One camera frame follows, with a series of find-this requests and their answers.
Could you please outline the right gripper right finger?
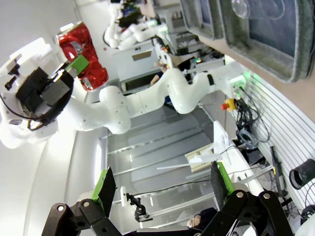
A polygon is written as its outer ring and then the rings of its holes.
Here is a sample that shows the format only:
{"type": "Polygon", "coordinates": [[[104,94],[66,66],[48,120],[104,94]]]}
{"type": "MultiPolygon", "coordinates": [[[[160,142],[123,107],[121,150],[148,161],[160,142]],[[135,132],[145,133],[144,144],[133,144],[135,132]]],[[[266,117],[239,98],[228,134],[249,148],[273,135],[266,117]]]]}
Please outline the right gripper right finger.
{"type": "Polygon", "coordinates": [[[292,236],[278,196],[273,191],[262,191],[258,196],[235,189],[221,162],[211,166],[211,183],[217,183],[214,191],[219,198],[220,210],[202,231],[203,236],[230,236],[239,222],[252,226],[256,236],[292,236]]]}

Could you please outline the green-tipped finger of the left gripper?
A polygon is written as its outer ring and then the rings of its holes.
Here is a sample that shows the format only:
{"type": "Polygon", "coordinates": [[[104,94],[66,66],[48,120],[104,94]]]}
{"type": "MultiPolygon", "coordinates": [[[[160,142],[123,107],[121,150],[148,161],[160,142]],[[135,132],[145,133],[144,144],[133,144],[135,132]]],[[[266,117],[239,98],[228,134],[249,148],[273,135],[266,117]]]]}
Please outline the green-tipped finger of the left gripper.
{"type": "Polygon", "coordinates": [[[88,66],[89,61],[83,55],[79,55],[66,67],[65,71],[70,75],[79,75],[88,66]]]}

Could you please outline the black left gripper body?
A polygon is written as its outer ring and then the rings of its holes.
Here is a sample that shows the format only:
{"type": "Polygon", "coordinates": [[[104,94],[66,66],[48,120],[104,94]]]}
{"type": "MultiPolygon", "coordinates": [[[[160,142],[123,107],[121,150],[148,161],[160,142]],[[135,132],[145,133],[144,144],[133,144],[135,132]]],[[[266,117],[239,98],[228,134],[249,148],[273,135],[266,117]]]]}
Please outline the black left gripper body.
{"type": "Polygon", "coordinates": [[[52,78],[40,67],[29,75],[16,93],[28,118],[51,123],[63,111],[73,91],[74,78],[62,71],[52,78]]]}

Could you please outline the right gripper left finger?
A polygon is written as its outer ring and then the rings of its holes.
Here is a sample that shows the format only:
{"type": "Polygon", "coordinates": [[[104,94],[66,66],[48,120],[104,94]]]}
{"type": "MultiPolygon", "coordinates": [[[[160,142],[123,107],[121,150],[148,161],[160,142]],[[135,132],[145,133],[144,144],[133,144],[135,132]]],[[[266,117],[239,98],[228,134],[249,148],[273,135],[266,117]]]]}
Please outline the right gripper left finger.
{"type": "Polygon", "coordinates": [[[90,198],[73,206],[56,203],[51,207],[42,235],[78,236],[90,229],[96,236],[120,236],[109,219],[116,188],[112,169],[102,170],[90,198]]]}

